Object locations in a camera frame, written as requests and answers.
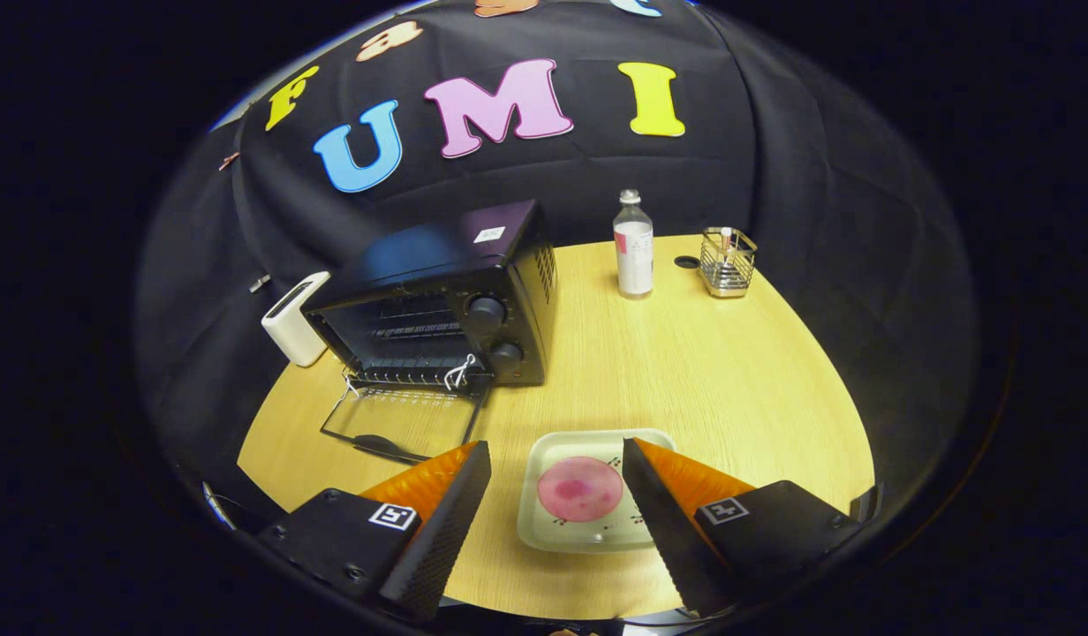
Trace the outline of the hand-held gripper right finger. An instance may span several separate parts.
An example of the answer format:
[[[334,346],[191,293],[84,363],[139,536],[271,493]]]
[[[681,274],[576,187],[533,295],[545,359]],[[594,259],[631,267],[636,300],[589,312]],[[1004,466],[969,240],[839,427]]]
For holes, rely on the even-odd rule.
[[[793,481],[750,486],[636,437],[623,479],[683,604],[701,618],[786,601],[880,512],[874,486],[839,511]]]

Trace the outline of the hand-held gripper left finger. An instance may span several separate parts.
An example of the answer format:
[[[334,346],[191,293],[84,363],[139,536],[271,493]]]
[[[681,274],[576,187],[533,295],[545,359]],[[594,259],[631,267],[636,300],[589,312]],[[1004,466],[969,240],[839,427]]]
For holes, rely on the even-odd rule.
[[[475,440],[359,494],[324,488],[259,533],[281,564],[346,600],[434,619],[492,467]]]

